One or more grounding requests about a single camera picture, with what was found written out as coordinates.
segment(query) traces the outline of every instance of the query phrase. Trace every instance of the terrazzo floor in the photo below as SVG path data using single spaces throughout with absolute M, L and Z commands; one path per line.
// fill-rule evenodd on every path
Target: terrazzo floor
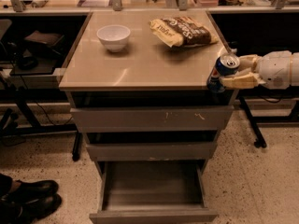
M 47 112 L 57 122 L 69 119 L 64 112 Z M 253 145 L 255 135 L 238 108 L 222 131 L 203 174 L 207 206 L 219 213 L 213 224 L 298 223 L 299 128 L 261 131 L 267 148 Z M 72 160 L 74 140 L 75 133 L 56 133 L 26 136 L 13 147 L 0 145 L 1 173 L 28 182 L 54 179 L 60 185 L 61 207 L 36 223 L 92 224 L 89 214 L 97 211 L 101 179 L 84 142 L 80 159 Z

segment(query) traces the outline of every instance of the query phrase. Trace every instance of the white bowl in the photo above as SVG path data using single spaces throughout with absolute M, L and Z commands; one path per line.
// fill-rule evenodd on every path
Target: white bowl
M 106 49 L 111 52 L 121 51 L 128 43 L 130 29 L 122 25 L 109 25 L 97 31 L 97 37 Z

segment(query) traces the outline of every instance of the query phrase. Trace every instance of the shoe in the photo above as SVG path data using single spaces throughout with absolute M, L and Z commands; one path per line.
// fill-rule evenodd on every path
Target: shoe
M 12 224 L 30 224 L 54 213 L 62 203 L 62 198 L 56 193 L 22 206 L 21 215 Z
M 35 183 L 21 182 L 17 190 L 6 196 L 6 201 L 24 204 L 53 195 L 57 190 L 58 184 L 53 180 L 43 180 Z

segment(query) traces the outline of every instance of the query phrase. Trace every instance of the blue can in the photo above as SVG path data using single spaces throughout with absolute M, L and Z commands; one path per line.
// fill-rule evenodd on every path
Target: blue can
M 235 74 L 239 65 L 240 60 L 233 53 L 225 53 L 221 55 L 216 60 L 215 66 L 206 81 L 208 89 L 213 93 L 224 92 L 225 87 L 221 84 L 220 77 Z

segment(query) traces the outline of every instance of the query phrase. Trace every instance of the countertop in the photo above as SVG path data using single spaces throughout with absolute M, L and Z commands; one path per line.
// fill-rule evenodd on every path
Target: countertop
M 219 42 L 196 48 L 169 48 L 154 35 L 149 21 L 169 16 L 190 16 L 217 37 L 204 10 L 95 10 L 60 83 L 63 91 L 206 89 L 217 58 L 226 52 Z M 122 24 L 131 29 L 127 47 L 107 51 L 96 36 L 99 28 Z

